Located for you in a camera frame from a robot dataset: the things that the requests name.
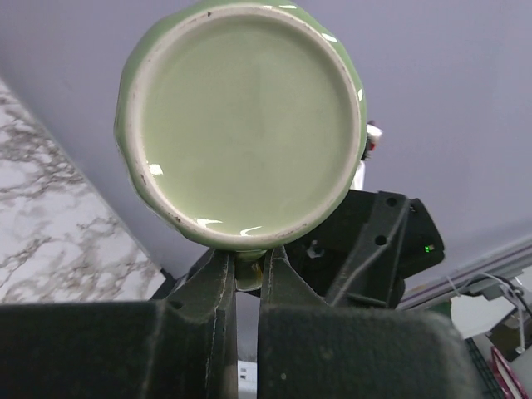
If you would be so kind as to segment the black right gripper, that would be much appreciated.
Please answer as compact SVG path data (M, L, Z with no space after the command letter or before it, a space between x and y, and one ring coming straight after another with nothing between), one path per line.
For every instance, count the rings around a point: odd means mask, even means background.
M404 294L398 263L410 200L351 191L316 229L286 246L294 269L333 307L394 308Z

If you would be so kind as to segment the light green ceramic mug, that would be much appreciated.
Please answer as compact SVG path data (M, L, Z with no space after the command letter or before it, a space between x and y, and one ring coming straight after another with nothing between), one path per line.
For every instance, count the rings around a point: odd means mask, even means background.
M137 194L187 239L259 259L321 224L367 146L341 42L290 1L199 1L163 17L121 73L115 136Z

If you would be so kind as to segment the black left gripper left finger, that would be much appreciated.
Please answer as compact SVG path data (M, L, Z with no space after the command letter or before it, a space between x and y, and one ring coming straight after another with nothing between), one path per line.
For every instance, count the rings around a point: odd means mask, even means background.
M4 398L234 398L234 257L170 296L1 308Z

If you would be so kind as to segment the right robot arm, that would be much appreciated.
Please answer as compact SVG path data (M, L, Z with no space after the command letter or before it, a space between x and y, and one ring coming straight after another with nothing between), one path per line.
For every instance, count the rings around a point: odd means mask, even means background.
M323 223L285 249L296 272L333 307L395 308L406 279L445 257L425 205L384 191L350 191Z

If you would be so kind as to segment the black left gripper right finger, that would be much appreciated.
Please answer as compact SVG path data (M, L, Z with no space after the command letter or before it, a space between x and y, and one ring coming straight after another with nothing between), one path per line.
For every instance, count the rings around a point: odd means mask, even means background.
M479 398L461 335L432 311L332 308L268 251L259 311L260 398Z

